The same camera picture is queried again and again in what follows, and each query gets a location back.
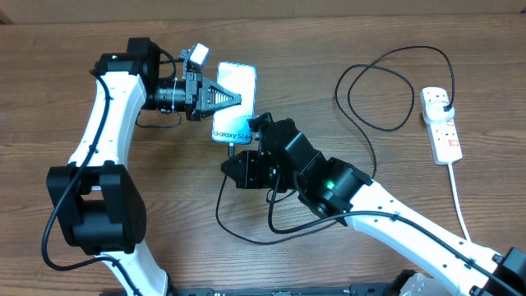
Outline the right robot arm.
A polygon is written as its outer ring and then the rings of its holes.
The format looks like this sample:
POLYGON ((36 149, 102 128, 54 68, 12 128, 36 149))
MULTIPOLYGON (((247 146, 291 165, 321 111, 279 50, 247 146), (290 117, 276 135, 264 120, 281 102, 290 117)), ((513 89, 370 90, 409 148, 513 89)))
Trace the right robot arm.
POLYGON ((368 234, 422 268, 452 295, 523 295, 525 255, 513 247, 505 255, 443 229, 393 197, 352 164, 327 159, 292 119, 252 119, 257 150, 224 161, 222 172, 238 188, 295 190, 315 215, 298 232, 335 220, 368 234))

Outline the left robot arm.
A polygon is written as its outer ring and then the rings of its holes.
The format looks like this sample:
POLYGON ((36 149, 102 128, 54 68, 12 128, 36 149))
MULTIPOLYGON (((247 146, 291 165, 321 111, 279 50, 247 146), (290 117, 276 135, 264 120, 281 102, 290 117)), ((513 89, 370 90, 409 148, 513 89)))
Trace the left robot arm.
POLYGON ((60 225, 88 264, 103 262, 125 295, 176 293, 145 242, 146 208, 127 170, 128 152, 143 109, 198 121, 242 102, 203 76, 209 56, 195 44, 174 57, 147 37, 103 54, 92 71, 95 102, 83 137, 66 165, 48 171, 49 223, 60 225))

